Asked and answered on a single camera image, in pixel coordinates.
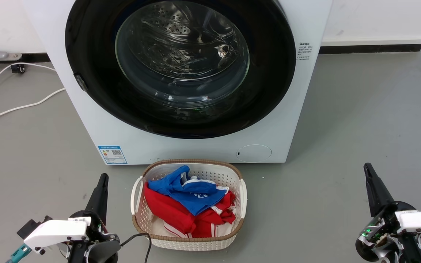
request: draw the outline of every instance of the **clothes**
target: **clothes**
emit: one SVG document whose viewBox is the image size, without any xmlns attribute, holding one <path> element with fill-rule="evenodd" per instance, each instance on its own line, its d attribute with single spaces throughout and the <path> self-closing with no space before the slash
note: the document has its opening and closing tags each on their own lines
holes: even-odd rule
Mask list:
<svg viewBox="0 0 421 263">
<path fill-rule="evenodd" d="M 228 187 L 188 175 L 189 167 L 183 165 L 161 180 L 149 181 L 149 188 L 180 202 L 196 216 L 218 203 L 229 191 Z"/>
<path fill-rule="evenodd" d="M 164 221 L 164 228 L 174 236 L 213 237 L 231 232 L 232 223 L 235 220 L 235 196 L 231 191 L 216 205 L 197 216 L 193 216 L 171 197 L 151 190 L 148 183 L 144 184 L 144 196 L 151 212 Z"/>
</svg>

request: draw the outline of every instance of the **washing machine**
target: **washing machine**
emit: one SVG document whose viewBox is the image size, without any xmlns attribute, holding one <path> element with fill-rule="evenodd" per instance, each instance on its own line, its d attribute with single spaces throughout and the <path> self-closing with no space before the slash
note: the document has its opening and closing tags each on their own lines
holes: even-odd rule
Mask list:
<svg viewBox="0 0 421 263">
<path fill-rule="evenodd" d="M 23 2 L 107 165 L 284 163 L 332 5 Z"/>
</svg>

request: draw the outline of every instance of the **basket handle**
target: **basket handle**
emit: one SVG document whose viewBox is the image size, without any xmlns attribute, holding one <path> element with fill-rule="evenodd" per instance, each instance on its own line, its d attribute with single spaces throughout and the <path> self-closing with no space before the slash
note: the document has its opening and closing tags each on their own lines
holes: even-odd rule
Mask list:
<svg viewBox="0 0 421 263">
<path fill-rule="evenodd" d="M 132 215 L 135 215 L 139 209 L 139 202 L 142 199 L 142 188 L 144 186 L 144 181 L 145 181 L 144 177 L 140 176 L 134 183 L 134 186 L 132 187 L 132 192 L 131 192 L 131 214 Z M 137 200 L 136 200 L 136 191 L 138 190 L 137 186 L 139 185 L 139 183 L 141 185 L 139 186 L 139 194 L 137 195 Z"/>
<path fill-rule="evenodd" d="M 240 180 L 240 213 L 241 218 L 246 216 L 246 204 L 247 204 L 247 191 L 246 191 L 246 183 L 241 179 Z"/>
</svg>

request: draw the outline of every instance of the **blue cloth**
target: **blue cloth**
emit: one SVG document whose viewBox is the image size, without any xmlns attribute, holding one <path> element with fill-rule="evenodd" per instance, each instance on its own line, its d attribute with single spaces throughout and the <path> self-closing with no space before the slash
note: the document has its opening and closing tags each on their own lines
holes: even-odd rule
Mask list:
<svg viewBox="0 0 421 263">
<path fill-rule="evenodd" d="M 189 167 L 183 165 L 161 180 L 149 181 L 149 188 L 180 202 L 194 216 L 214 206 L 228 192 L 226 187 L 188 174 Z"/>
</svg>

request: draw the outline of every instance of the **laundry basket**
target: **laundry basket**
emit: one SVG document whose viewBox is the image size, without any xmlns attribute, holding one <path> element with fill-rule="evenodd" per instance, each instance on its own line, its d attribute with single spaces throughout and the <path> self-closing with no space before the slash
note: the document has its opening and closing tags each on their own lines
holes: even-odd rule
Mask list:
<svg viewBox="0 0 421 263">
<path fill-rule="evenodd" d="M 209 238 L 180 238 L 161 235 L 159 227 L 153 222 L 153 215 L 147 206 L 143 187 L 147 181 L 164 178 L 177 168 L 188 165 L 189 175 L 199 179 L 214 181 L 217 185 L 229 187 L 235 195 L 235 217 L 232 231 L 225 236 Z M 229 163 L 212 160 L 162 160 L 151 164 L 137 179 L 131 193 L 132 222 L 139 233 L 148 233 L 152 243 L 160 248 L 189 251 L 210 251 L 227 248 L 236 238 L 243 226 L 246 213 L 247 191 L 240 171 Z"/>
</svg>

